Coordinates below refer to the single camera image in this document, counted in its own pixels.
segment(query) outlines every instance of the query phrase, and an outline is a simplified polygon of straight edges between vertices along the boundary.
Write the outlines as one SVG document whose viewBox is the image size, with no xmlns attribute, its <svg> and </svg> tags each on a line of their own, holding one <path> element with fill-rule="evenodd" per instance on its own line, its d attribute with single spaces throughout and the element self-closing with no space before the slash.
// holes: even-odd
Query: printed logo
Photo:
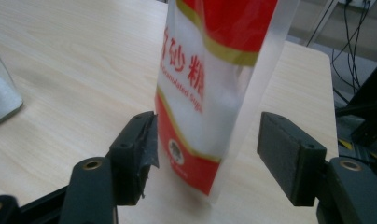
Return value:
<svg viewBox="0 0 377 224">
<path fill-rule="evenodd" d="M 183 165 L 185 163 L 183 153 L 174 139 L 169 140 L 168 148 L 174 161 L 179 165 Z"/>
</svg>

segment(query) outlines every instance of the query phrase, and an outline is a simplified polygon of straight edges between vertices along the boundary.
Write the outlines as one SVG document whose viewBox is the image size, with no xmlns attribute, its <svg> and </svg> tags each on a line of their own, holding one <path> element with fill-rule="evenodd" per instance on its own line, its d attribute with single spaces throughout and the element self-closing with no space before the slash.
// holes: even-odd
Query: plastic bag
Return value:
<svg viewBox="0 0 377 224">
<path fill-rule="evenodd" d="M 237 117 L 276 4 L 169 2 L 155 99 L 159 139 L 176 173 L 205 195 L 210 195 L 229 148 L 235 147 L 231 135 L 239 133 Z"/>
</svg>

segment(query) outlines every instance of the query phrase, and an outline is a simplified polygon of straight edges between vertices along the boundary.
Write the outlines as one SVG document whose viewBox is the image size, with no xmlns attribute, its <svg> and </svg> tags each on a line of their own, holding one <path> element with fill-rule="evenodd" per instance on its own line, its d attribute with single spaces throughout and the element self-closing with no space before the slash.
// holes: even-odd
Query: wooden table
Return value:
<svg viewBox="0 0 377 224">
<path fill-rule="evenodd" d="M 0 55 L 24 100 L 0 125 L 0 194 L 20 205 L 104 156 L 135 114 L 154 109 L 167 5 L 155 0 L 0 0 Z M 286 42 L 260 110 L 337 148 L 328 57 Z M 293 207 L 256 153 L 259 113 L 215 204 L 190 197 L 163 153 L 146 197 L 120 223 L 316 223 Z"/>
</svg>

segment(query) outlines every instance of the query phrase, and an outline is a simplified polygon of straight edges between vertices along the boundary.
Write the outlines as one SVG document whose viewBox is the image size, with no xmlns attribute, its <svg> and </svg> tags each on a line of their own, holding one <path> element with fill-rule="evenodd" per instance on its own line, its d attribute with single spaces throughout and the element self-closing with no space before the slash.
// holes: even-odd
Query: gold stripe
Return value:
<svg viewBox="0 0 377 224">
<path fill-rule="evenodd" d="M 258 59 L 258 52 L 242 51 L 229 48 L 217 43 L 203 30 L 202 18 L 192 10 L 183 0 L 176 0 L 179 10 L 197 27 L 203 38 L 206 48 L 219 59 L 237 65 L 254 66 Z"/>
<path fill-rule="evenodd" d="M 173 128 L 174 128 L 174 130 L 176 132 L 177 137 L 180 139 L 180 141 L 182 142 L 183 146 L 186 148 L 186 150 L 188 151 L 188 153 L 191 154 L 191 155 L 193 155 L 193 156 L 195 156 L 195 157 L 199 157 L 199 158 L 206 159 L 206 160 L 209 160 L 209 161 L 212 161 L 212 162 L 220 163 L 221 162 L 221 158 L 215 157 L 215 156 L 211 156 L 211 155 L 207 155 L 207 154 L 203 154 L 203 153 L 195 150 L 194 148 L 192 148 L 189 145 L 189 142 L 186 140 L 186 138 L 184 137 L 184 135 L 180 132 L 180 129 L 178 128 L 178 126 L 176 124 L 174 115 L 172 114 L 171 108 L 167 104 L 167 102 L 165 100 L 165 95 L 163 94 L 163 92 L 162 92 L 162 90 L 161 90 L 161 88 L 159 86 L 157 86 L 157 94 L 159 95 L 159 97 L 161 99 L 161 102 L 162 102 L 162 104 L 163 104 L 163 106 L 165 108 L 165 111 L 167 113 L 167 116 L 168 116 L 169 120 L 172 123 L 172 126 L 173 126 Z"/>
</svg>

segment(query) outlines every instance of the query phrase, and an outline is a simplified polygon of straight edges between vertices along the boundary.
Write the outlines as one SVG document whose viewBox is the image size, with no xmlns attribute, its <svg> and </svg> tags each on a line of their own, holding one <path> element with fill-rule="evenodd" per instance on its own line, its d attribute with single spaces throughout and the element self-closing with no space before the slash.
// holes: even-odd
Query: table surface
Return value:
<svg viewBox="0 0 377 224">
<path fill-rule="evenodd" d="M 24 105 L 0 124 L 0 194 L 20 205 L 68 184 L 104 156 L 128 120 L 154 109 L 167 5 L 155 0 L 0 0 L 0 55 Z M 260 111 L 291 119 L 336 155 L 328 57 L 285 43 Z M 120 223 L 316 223 L 256 153 L 259 112 L 216 203 L 181 188 L 163 153 L 146 197 Z"/>
</svg>

